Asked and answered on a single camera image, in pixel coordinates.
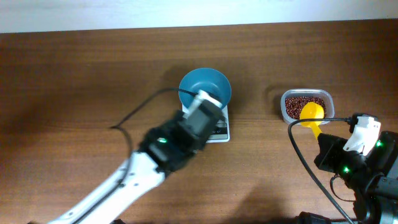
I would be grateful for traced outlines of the yellow plastic scoop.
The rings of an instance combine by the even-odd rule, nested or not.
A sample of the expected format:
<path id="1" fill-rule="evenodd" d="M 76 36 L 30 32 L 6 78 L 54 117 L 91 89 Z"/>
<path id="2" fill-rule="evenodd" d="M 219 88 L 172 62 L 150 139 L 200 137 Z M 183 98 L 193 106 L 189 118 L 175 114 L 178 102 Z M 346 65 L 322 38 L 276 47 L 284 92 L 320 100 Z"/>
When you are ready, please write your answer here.
<path id="1" fill-rule="evenodd" d="M 324 118 L 323 108 L 314 102 L 307 103 L 303 107 L 300 114 L 300 119 L 323 119 L 323 118 Z M 322 133 L 321 129 L 319 128 L 320 124 L 321 121 L 306 121 L 301 123 L 303 127 L 310 128 L 312 130 L 315 139 L 318 139 L 319 134 Z"/>

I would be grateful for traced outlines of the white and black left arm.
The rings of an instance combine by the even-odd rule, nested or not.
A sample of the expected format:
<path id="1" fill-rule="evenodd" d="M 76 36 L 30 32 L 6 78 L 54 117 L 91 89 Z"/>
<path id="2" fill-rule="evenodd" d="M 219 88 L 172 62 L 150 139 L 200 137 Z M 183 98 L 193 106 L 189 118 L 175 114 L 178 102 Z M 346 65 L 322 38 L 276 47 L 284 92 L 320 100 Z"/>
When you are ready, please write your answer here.
<path id="1" fill-rule="evenodd" d="M 184 168 L 203 150 L 216 125 L 225 118 L 223 104 L 195 99 L 187 111 L 150 129 L 138 150 L 103 183 L 52 224 L 113 223 L 137 199 Z"/>

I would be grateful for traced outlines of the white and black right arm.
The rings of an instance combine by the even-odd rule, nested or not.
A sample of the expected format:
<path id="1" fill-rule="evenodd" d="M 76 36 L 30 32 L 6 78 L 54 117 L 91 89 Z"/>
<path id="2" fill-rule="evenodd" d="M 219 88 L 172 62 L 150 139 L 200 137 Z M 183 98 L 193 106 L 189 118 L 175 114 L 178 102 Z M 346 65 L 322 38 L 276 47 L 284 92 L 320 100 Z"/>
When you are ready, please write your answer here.
<path id="1" fill-rule="evenodd" d="M 354 191 L 353 210 L 360 223 L 397 223 L 397 133 L 383 131 L 364 156 L 346 152 L 346 139 L 329 134 L 317 138 L 318 169 L 334 173 Z"/>

